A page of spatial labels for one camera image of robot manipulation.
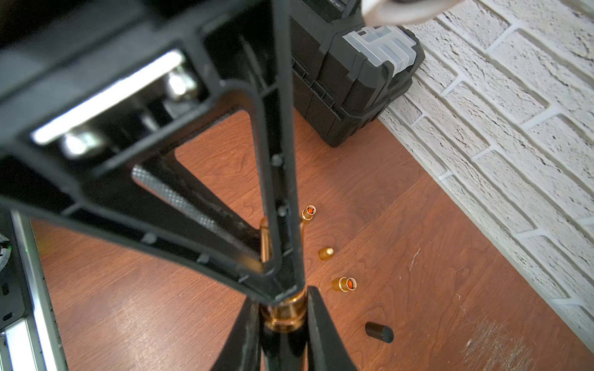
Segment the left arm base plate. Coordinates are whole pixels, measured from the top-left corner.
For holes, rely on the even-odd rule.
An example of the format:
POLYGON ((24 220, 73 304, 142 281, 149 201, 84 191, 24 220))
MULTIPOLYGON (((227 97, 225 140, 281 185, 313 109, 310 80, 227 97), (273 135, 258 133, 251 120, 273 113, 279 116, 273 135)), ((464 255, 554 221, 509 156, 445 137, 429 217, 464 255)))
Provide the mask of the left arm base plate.
POLYGON ((12 216, 1 210, 1 331, 26 316, 29 307, 12 216))

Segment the gold lipstick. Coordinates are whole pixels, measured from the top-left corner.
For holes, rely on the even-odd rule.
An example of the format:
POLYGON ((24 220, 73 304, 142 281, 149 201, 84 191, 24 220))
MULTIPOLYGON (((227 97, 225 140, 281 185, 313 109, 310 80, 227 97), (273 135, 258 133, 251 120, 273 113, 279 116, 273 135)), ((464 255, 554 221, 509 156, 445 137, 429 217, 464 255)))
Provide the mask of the gold lipstick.
POLYGON ((317 212, 317 208, 314 205, 308 205, 304 208, 301 213, 301 220, 307 224, 311 222, 317 212))
POLYGON ((307 345, 305 270, 298 269, 297 289, 276 305, 261 305, 261 349, 266 370, 303 370, 307 345))
POLYGON ((357 289, 357 281, 351 277, 335 278, 331 287, 335 292, 354 292, 357 289))

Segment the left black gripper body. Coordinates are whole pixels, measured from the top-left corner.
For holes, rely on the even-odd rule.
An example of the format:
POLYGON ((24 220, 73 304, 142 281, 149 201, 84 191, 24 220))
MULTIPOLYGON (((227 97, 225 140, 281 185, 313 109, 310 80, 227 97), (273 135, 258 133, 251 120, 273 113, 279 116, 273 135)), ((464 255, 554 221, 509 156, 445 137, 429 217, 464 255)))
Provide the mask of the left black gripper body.
POLYGON ((263 135, 278 131, 276 1, 4 1, 1 201, 74 204, 171 135, 134 119, 186 68, 196 120, 232 94, 263 135))

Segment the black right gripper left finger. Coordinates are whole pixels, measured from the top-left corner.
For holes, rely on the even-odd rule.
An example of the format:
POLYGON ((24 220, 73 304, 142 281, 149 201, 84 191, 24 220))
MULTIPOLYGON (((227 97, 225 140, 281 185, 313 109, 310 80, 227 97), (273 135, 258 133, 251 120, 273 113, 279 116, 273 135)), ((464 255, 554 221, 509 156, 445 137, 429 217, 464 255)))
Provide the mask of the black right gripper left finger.
POLYGON ((211 370, 260 370, 260 306, 246 298, 211 370))

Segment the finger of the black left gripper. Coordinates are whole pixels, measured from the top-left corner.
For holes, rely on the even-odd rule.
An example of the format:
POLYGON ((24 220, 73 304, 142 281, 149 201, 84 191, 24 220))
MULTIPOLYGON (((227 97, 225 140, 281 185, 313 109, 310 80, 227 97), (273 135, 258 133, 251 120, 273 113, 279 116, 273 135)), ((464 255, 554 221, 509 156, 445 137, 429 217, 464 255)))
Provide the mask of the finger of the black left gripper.
POLYGON ((177 162, 118 170, 73 199, 3 154, 1 204, 188 267, 259 302, 278 302, 278 281, 259 257, 259 231, 177 162))
POLYGON ((278 304, 306 283, 296 183, 289 3, 267 1, 272 18, 275 82, 261 94, 255 145, 272 259, 264 263, 261 298, 278 304))

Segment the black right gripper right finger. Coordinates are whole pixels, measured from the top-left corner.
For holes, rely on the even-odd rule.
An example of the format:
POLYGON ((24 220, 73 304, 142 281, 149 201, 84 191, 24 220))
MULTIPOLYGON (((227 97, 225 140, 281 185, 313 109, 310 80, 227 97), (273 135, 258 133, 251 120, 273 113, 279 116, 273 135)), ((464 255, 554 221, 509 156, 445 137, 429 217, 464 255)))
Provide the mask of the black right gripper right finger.
POLYGON ((307 288, 308 370, 357 370, 324 304, 320 290, 307 288))

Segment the aluminium rail frame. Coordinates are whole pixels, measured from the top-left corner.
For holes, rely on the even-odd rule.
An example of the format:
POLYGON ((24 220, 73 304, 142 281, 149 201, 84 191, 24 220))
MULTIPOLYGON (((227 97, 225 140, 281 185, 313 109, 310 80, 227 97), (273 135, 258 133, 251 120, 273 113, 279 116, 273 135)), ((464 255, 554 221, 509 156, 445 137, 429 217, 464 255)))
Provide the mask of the aluminium rail frame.
POLYGON ((30 219, 16 211, 7 211, 12 216, 30 307, 26 316, 1 331, 1 369, 67 370, 67 358, 30 219))

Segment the black plastic toolbox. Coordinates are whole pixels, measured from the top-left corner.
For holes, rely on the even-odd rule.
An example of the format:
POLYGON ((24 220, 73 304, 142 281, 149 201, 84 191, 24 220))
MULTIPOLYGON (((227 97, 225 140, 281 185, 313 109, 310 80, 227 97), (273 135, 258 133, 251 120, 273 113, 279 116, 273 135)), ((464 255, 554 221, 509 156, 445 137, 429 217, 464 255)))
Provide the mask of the black plastic toolbox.
POLYGON ((402 96, 425 60, 401 26, 366 26, 358 1, 291 1, 294 106, 331 147, 402 96))

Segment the black lipstick cap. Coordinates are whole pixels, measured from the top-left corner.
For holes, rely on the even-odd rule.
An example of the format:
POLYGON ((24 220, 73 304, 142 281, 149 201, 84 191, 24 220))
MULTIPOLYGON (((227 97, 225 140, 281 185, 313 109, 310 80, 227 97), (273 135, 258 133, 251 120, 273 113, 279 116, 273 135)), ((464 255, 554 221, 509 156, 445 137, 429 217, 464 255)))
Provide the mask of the black lipstick cap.
POLYGON ((375 322, 367 322, 364 329, 366 334, 373 339, 377 339, 388 344, 394 341, 394 332, 390 326, 375 322))

